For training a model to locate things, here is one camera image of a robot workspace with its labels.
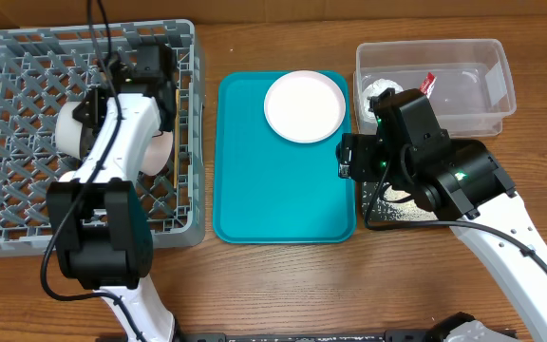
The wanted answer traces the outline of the grey bowl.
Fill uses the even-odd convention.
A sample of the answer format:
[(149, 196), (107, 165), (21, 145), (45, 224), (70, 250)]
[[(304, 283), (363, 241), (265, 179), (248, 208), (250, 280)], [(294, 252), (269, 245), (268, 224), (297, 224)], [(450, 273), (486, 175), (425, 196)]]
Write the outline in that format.
[(88, 154), (95, 138), (91, 128), (73, 118), (73, 110), (79, 102), (65, 103), (57, 116), (54, 133), (56, 149), (78, 160)]

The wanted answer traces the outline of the rice grains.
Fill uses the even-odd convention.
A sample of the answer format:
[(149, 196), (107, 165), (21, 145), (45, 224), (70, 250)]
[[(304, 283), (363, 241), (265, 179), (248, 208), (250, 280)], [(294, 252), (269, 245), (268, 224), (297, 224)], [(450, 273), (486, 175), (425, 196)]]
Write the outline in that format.
[(380, 198), (374, 204), (369, 220), (373, 221), (422, 221), (434, 220), (432, 212), (419, 208), (408, 193), (395, 191), (389, 183), (382, 187)]

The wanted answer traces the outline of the small white plate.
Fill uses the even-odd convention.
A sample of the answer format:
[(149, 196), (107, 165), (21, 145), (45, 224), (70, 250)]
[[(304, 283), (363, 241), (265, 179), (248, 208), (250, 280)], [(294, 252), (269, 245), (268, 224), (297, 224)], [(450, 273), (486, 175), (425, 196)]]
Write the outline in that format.
[(162, 131), (152, 137), (145, 150), (141, 172), (148, 176), (157, 175), (170, 159), (174, 144), (174, 133)]

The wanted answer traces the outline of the red snack wrapper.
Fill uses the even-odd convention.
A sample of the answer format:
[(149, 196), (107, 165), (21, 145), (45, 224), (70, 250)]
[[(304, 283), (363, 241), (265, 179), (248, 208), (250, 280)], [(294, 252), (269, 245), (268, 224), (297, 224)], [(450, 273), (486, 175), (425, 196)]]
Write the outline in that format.
[(433, 73), (428, 72), (424, 81), (421, 83), (419, 90), (423, 94), (429, 95), (433, 90), (435, 82), (436, 82), (436, 76)]

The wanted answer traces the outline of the white plastic cup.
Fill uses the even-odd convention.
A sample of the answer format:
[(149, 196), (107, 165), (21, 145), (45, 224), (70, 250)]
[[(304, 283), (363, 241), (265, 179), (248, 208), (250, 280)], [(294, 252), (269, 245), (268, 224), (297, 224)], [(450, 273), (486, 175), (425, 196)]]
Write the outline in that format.
[(68, 171), (58, 179), (58, 182), (69, 182), (73, 179), (74, 174), (74, 171)]

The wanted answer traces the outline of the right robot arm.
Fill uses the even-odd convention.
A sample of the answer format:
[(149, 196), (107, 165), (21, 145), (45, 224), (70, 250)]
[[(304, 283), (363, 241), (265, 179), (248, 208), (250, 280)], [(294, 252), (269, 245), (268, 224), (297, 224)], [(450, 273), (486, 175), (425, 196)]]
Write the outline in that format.
[(336, 147), (340, 178), (375, 183), (365, 219), (386, 184), (435, 219), (365, 221), (365, 227), (450, 228), (495, 279), (532, 338), (547, 341), (547, 244), (509, 174), (482, 142), (451, 138), (417, 88), (388, 88), (370, 98), (369, 109), (377, 131), (343, 135)]

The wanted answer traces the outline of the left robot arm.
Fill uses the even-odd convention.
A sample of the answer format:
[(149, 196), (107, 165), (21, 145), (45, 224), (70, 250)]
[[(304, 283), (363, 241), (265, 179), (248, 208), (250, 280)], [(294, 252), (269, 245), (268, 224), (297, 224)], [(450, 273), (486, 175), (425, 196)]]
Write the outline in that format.
[(58, 149), (82, 160), (46, 194), (52, 239), (46, 254), (84, 288), (81, 299), (102, 298), (130, 341), (172, 341), (178, 330), (149, 275), (153, 238), (136, 183), (146, 156), (172, 147), (177, 115), (176, 54), (142, 44), (134, 64), (105, 60), (105, 85), (60, 110)]

